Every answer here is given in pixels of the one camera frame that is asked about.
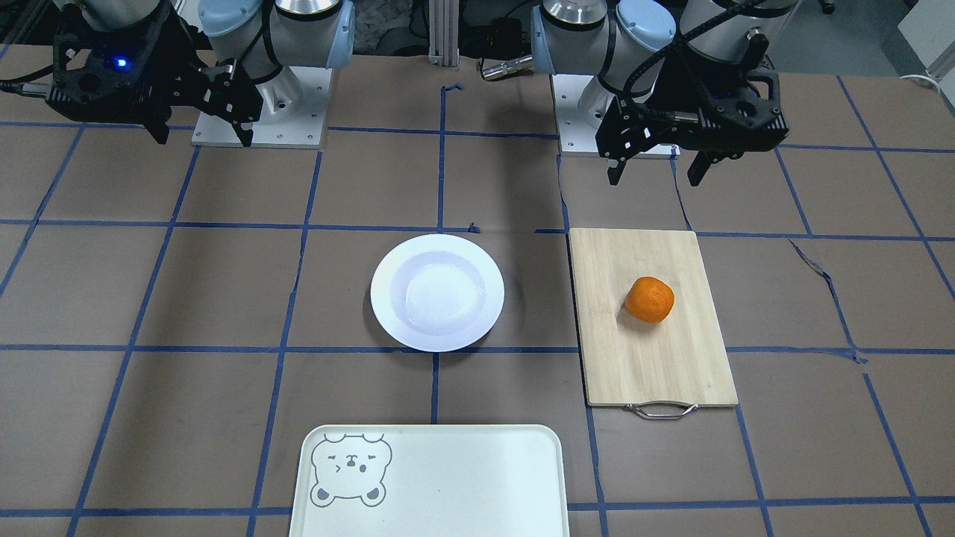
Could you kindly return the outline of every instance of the wooden cutting board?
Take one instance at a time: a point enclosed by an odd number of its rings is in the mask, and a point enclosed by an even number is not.
[[[738,402],[695,233],[573,228],[570,247],[590,404]],[[676,295],[660,324],[624,309],[641,276]]]

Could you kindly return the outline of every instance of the white cable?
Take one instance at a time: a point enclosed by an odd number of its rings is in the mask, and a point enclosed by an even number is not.
[[[933,87],[935,88],[935,91],[939,92],[939,94],[942,93],[942,87],[939,86],[939,81],[936,80],[935,78],[932,78],[931,76],[925,76],[925,75],[904,75],[904,76],[900,76],[900,78],[905,78],[905,79],[907,79],[907,80],[921,80],[921,81],[923,81],[923,82],[928,82],[928,85],[933,86]],[[926,88],[928,87],[928,86],[926,86],[925,84],[920,84],[919,82],[916,82],[916,84],[919,84],[920,86],[923,86],[923,87],[926,87]]]

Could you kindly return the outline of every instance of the round plate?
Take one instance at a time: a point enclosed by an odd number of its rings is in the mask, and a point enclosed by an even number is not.
[[[491,256],[454,235],[423,235],[395,247],[371,279],[371,308],[404,345],[446,353],[481,339],[504,305]]]

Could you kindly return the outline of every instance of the bear ear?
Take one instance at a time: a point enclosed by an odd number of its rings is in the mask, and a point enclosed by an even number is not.
[[[368,507],[375,507],[385,501],[385,485],[378,483],[372,490],[361,495],[361,502]]]
[[[319,486],[318,483],[311,488],[311,493],[309,496],[311,497],[311,502],[318,507],[328,507],[332,502],[335,501],[335,497],[329,494],[327,490]]]

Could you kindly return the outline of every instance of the metal post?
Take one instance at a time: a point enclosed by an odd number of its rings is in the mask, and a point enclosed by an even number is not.
[[[458,0],[429,0],[431,39],[428,58],[441,67],[457,67]]]

